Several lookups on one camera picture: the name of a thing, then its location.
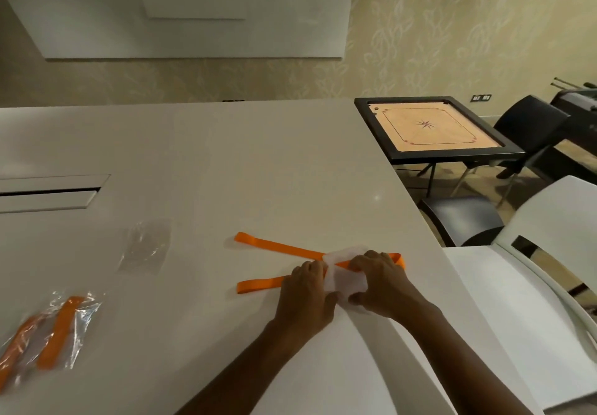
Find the star design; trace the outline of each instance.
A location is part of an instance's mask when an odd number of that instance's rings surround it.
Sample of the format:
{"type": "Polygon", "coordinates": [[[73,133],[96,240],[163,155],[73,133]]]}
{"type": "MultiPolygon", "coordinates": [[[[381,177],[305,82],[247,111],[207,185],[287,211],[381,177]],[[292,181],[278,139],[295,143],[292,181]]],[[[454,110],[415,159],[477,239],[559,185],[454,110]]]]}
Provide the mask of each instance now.
{"type": "Polygon", "coordinates": [[[435,127],[435,125],[433,125],[431,121],[417,121],[417,124],[423,126],[423,129],[425,129],[426,127],[428,127],[429,129],[433,129],[435,127]]]}

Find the person's right hand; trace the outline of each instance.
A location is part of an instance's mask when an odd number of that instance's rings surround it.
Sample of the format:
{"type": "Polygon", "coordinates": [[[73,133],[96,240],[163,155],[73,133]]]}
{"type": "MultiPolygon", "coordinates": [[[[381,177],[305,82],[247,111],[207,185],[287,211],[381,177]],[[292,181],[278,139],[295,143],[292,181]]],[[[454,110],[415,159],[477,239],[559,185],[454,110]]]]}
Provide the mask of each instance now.
{"type": "Polygon", "coordinates": [[[386,253],[369,250],[350,261],[350,269],[362,270],[368,289],[348,298],[353,305],[362,305],[373,313],[392,318],[405,327],[417,321],[422,310],[432,306],[386,253]]]}

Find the black frame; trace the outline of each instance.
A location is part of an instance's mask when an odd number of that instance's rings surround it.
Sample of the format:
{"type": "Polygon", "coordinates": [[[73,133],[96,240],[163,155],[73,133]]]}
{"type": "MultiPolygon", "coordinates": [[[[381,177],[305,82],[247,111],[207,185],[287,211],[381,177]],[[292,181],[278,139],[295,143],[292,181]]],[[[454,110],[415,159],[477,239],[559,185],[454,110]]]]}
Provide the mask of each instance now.
{"type": "Polygon", "coordinates": [[[434,164],[437,162],[470,162],[516,160],[525,155],[525,152],[505,138],[501,133],[483,121],[480,117],[463,106],[451,96],[429,97],[357,97],[354,105],[367,123],[369,130],[376,138],[377,143],[384,151],[392,165],[402,164],[434,164]],[[476,148],[476,149],[440,149],[431,151],[399,151],[390,137],[387,136],[375,114],[369,109],[369,104],[414,103],[414,102],[443,102],[458,110],[484,133],[496,140],[501,147],[476,148]]]}

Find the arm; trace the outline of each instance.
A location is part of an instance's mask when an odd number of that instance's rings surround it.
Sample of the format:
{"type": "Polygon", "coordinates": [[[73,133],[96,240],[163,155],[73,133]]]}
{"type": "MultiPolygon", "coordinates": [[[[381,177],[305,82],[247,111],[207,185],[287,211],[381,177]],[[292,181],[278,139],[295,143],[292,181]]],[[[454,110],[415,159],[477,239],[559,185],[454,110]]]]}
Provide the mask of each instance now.
{"type": "Polygon", "coordinates": [[[413,335],[459,415],[531,415],[387,254],[369,250],[350,266],[365,273],[368,290],[349,302],[394,319],[413,335]]]}
{"type": "Polygon", "coordinates": [[[334,317],[336,293],[324,293],[321,261],[306,262],[282,283],[274,319],[177,415],[248,415],[290,360],[334,317]]]}

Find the wall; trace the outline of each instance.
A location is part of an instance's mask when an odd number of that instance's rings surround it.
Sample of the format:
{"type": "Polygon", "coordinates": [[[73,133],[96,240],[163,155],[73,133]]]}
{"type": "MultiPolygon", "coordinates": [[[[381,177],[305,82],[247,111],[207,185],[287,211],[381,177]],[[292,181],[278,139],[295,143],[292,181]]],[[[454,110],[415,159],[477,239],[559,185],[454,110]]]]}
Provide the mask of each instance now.
{"type": "Polygon", "coordinates": [[[453,95],[503,113],[597,82],[597,0],[352,0],[342,60],[45,61],[0,0],[0,106],[453,95]]]}

